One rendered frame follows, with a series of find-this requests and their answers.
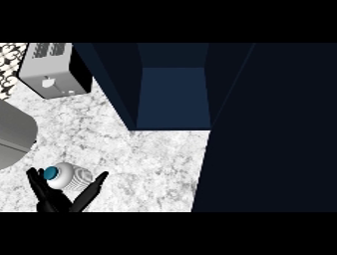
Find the dark blue open cabinet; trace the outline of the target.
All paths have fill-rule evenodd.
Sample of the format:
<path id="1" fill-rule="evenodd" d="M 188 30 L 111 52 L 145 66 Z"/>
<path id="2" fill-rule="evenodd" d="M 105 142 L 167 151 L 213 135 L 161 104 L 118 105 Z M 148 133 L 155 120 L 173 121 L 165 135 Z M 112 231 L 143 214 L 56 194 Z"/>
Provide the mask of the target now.
<path id="1" fill-rule="evenodd" d="M 130 130 L 210 130 L 250 43 L 77 43 Z"/>

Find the silver toaster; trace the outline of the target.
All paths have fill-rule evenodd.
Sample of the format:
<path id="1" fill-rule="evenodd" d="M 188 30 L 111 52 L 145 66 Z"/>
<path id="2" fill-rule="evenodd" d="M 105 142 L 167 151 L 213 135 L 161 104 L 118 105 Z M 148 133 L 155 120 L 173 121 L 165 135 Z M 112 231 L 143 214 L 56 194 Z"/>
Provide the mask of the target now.
<path id="1" fill-rule="evenodd" d="M 92 91 L 93 75 L 72 43 L 29 43 L 18 78 L 43 99 Z"/>

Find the grey rounded appliance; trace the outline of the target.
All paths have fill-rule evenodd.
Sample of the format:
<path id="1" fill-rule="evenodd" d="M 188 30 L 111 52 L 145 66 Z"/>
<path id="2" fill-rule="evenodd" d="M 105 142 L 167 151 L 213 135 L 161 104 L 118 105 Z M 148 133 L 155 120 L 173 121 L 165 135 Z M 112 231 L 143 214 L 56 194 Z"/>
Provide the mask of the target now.
<path id="1" fill-rule="evenodd" d="M 31 151 L 37 133 L 34 118 L 0 99 L 0 170 Z"/>

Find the dark blue cabinet door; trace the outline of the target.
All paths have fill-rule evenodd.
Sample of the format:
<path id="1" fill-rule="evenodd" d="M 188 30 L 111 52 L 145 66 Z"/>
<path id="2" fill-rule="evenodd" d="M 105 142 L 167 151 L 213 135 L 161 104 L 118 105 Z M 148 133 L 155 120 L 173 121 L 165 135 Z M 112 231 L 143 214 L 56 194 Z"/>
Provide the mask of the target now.
<path id="1" fill-rule="evenodd" d="M 257 44 L 208 136 L 197 212 L 337 212 L 337 43 Z"/>

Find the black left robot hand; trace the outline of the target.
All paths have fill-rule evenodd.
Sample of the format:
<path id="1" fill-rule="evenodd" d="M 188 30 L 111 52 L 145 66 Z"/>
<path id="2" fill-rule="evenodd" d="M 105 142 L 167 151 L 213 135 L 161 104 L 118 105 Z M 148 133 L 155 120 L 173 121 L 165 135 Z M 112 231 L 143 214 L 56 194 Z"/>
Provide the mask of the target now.
<path id="1" fill-rule="evenodd" d="M 31 167 L 26 171 L 31 188 L 38 198 L 38 212 L 83 212 L 100 194 L 103 182 L 109 173 L 105 171 L 84 191 L 71 200 L 60 189 L 53 189 L 43 177 L 44 169 Z"/>

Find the white bottle with blue cap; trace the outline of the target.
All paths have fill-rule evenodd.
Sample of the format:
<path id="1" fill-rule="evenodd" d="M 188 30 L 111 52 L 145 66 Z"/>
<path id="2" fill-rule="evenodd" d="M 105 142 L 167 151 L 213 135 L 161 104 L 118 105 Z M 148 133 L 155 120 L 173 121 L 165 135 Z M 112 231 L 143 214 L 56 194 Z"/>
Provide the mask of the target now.
<path id="1" fill-rule="evenodd" d="M 43 177 L 53 189 L 83 191 L 92 184 L 92 172 L 69 162 L 60 162 L 44 169 Z"/>

